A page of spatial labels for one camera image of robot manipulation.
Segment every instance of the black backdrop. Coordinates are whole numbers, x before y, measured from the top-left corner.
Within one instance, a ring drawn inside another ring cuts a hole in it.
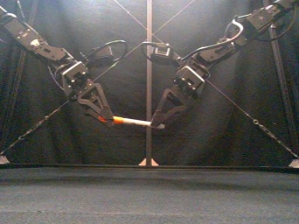
[[[2,0],[0,5],[19,13],[15,2]],[[20,2],[28,18],[34,0]],[[263,3],[259,0],[154,0],[154,32],[163,26],[155,36],[171,43],[183,56],[201,46],[217,43],[234,15],[249,14],[261,7]],[[146,26],[146,12],[146,0],[41,0],[34,24],[49,43],[66,48],[78,60],[82,60],[81,52],[89,54],[91,48],[109,41],[127,41],[133,52],[126,59],[107,72],[106,68],[93,70],[91,77],[99,77],[115,116],[141,120],[146,119],[146,57],[141,48],[135,48],[146,41],[146,28],[139,24]],[[20,50],[3,32],[2,39],[11,44],[0,45],[4,126],[10,122],[6,115]],[[281,45],[286,73],[293,83],[295,112],[298,23],[282,38]],[[154,111],[165,89],[173,86],[174,74],[174,68],[154,66]],[[213,68],[210,81],[291,146],[271,45],[251,42],[242,52]],[[66,101],[50,75],[47,61],[27,53],[12,121],[10,128],[2,129],[3,149]],[[167,123],[166,129],[154,130],[151,141],[154,160],[159,165],[281,166],[289,165],[293,159],[209,83],[197,106],[178,121]],[[109,128],[83,114],[77,102],[67,103],[6,155],[12,162],[138,165],[146,158],[146,128]]]

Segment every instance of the metal pole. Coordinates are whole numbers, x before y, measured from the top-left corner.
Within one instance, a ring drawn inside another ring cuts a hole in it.
[[[263,0],[265,7],[270,5],[269,0]],[[275,27],[269,28],[269,35],[271,39],[277,38],[277,30]],[[274,51],[274,57],[275,57],[275,67],[278,72],[278,79],[282,89],[282,96],[283,96],[283,102],[285,102],[285,114],[286,114],[286,121],[287,121],[287,128],[291,138],[291,144],[294,151],[299,151],[299,143],[298,143],[298,135],[295,130],[295,115],[293,111],[293,103],[291,103],[291,97],[290,97],[290,91],[289,91],[289,85],[287,85],[287,79],[286,79],[286,71],[285,71],[285,65],[282,60],[282,54],[279,49],[278,40],[274,40],[271,42],[273,45],[273,51]]]
[[[147,0],[147,41],[153,42],[153,0]],[[147,47],[147,54],[151,52],[151,46]],[[147,60],[147,91],[146,91],[146,120],[153,120],[153,62]],[[146,127],[146,166],[153,166],[153,129]]]

